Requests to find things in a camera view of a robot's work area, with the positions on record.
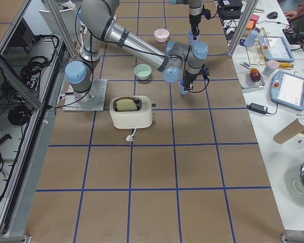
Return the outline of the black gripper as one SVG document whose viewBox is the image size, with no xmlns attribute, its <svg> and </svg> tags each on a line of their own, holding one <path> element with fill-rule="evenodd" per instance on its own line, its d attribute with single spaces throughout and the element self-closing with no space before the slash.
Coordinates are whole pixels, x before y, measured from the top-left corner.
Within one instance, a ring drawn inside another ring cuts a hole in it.
<svg viewBox="0 0 304 243">
<path fill-rule="evenodd" d="M 191 15 L 189 14 L 189 23 L 191 25 L 191 31 L 193 32 L 193 40 L 197 39 L 197 35 L 199 35 L 199 24 L 200 24 L 200 14 Z"/>
<path fill-rule="evenodd" d="M 209 68 L 203 64 L 200 68 L 192 68 L 189 64 L 185 67 L 183 73 L 183 82 L 184 82 L 184 90 L 189 91 L 193 90 L 193 82 L 197 79 L 199 75 L 203 76 L 203 79 L 206 80 L 206 86 L 209 84 Z"/>
</svg>

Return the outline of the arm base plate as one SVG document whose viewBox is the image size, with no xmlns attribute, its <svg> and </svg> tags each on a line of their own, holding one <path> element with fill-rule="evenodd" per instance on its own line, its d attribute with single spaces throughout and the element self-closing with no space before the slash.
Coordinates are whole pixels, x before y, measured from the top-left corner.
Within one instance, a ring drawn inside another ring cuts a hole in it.
<svg viewBox="0 0 304 243">
<path fill-rule="evenodd" d="M 78 101 L 81 98 L 80 94 L 74 93 L 73 88 L 69 85 L 68 92 L 72 92 L 72 94 L 66 96 L 63 110 L 67 112 L 102 112 L 104 110 L 107 82 L 107 79 L 94 79 L 90 91 L 80 101 Z"/>
</svg>

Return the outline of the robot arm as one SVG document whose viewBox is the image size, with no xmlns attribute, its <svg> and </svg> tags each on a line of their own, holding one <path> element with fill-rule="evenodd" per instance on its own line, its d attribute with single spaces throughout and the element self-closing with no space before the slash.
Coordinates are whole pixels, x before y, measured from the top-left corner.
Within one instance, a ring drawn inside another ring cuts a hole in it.
<svg viewBox="0 0 304 243">
<path fill-rule="evenodd" d="M 114 44 L 141 59 L 162 73 L 168 83 L 180 82 L 185 92 L 193 92 L 198 76 L 209 80 L 205 65 L 208 46 L 204 42 L 193 45 L 169 41 L 164 52 L 145 42 L 114 19 L 119 1 L 82 1 L 78 16 L 87 27 L 80 57 L 87 62 L 99 61 L 101 43 Z"/>
<path fill-rule="evenodd" d="M 168 2 L 172 5 L 188 5 L 189 23 L 191 25 L 193 40 L 196 41 L 200 34 L 199 24 L 201 23 L 201 18 L 204 16 L 207 20 L 210 20 L 212 18 L 211 11 L 205 9 L 201 0 L 170 0 Z"/>
</svg>

